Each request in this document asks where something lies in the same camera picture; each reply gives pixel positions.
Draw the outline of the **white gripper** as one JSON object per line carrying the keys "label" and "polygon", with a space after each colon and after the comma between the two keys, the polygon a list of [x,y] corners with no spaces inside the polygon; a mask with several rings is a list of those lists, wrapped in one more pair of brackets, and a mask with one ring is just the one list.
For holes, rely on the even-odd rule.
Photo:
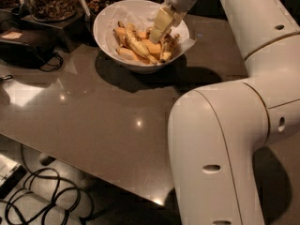
{"label": "white gripper", "polygon": [[164,0],[166,7],[161,7],[155,18],[149,39],[157,44],[165,33],[173,27],[178,27],[188,12],[198,0]]}

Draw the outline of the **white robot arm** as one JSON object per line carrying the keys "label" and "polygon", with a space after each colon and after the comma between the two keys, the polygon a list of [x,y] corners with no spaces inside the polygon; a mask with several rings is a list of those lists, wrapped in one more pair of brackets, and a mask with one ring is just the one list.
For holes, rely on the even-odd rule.
{"label": "white robot arm", "polygon": [[253,153],[300,129],[300,32],[279,0],[220,0],[247,77],[193,89],[168,123],[182,225],[264,225]]}

